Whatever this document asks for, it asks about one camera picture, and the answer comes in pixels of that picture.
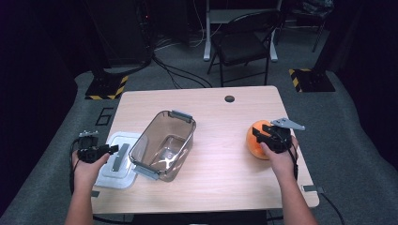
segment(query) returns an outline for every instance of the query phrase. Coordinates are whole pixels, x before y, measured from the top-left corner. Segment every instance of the black stand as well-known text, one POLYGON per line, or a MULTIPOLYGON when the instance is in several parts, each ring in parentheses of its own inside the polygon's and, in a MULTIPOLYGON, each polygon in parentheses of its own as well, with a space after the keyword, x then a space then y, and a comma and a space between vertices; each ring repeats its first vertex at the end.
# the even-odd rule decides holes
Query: black stand
POLYGON ((297 92, 334 92, 326 72, 311 69, 289 69, 297 92))
POLYGON ((85 92, 85 99, 115 99, 123 92, 128 76, 112 76, 105 71, 94 80, 85 92))

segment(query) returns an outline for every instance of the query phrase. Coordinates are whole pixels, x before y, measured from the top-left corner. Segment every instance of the chair leg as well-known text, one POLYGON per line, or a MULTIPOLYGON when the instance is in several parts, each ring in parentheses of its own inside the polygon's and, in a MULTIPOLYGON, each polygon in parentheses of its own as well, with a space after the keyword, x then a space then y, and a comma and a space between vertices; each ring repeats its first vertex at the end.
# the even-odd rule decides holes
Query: chair leg
POLYGON ((216 56, 217 56, 217 53, 215 52, 215 53, 213 54, 213 58, 211 59, 210 66, 208 67, 207 74, 210 73, 211 67, 213 67, 214 59, 216 59, 216 56))
POLYGON ((266 62, 266 72, 264 75, 264 85, 267 85, 267 79, 268 79, 268 66, 269 66, 269 57, 267 57, 267 62, 266 62))
POLYGON ((222 62, 220 62, 220 83, 221 83, 221 87, 223 87, 222 62))
POLYGON ((315 53, 316 46, 318 45, 319 39, 321 38, 324 26, 325 26, 325 21, 323 21, 322 25, 319 27, 318 37, 316 37, 316 42, 315 42, 315 45, 313 47, 313 53, 315 53))

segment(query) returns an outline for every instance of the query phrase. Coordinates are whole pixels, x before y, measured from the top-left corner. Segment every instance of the wooden table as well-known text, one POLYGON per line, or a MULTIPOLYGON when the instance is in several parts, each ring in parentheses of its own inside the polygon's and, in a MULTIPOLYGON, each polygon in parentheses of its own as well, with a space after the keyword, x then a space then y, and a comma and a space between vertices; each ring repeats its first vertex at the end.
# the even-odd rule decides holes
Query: wooden table
MULTIPOLYGON (((197 123, 193 147, 170 183, 138 175, 127 189, 95 187, 95 214, 184 213, 282 208, 281 192, 269 161, 254 157, 246 133, 258 120, 287 117, 273 86, 126 92, 120 99, 110 136, 142 133, 163 110, 189 113, 197 123), (226 96, 235 101, 226 102, 226 96)), ((313 181, 298 149, 298 184, 313 181)), ((315 192, 303 192, 310 207, 315 192)))

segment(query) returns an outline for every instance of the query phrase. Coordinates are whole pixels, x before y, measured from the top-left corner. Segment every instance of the container lid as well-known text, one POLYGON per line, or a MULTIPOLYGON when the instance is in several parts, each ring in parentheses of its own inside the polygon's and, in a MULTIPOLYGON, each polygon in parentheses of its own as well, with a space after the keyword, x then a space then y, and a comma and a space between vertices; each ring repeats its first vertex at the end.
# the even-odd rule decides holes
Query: container lid
POLYGON ((135 180, 134 165, 129 160, 129 151, 141 134, 116 132, 108 140, 110 145, 119 145, 119 151, 111 155, 99 170, 96 186, 105 188, 128 188, 135 180))

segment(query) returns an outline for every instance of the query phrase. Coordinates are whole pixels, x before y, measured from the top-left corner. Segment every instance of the clear plastic container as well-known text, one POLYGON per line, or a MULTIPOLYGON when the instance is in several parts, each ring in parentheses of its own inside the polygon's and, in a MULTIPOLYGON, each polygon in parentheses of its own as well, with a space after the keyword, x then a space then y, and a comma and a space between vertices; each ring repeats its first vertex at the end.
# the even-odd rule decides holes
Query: clear plastic container
POLYGON ((173 181, 191 151, 195 128, 191 115, 159 112, 129 153, 134 171, 154 180, 173 181))

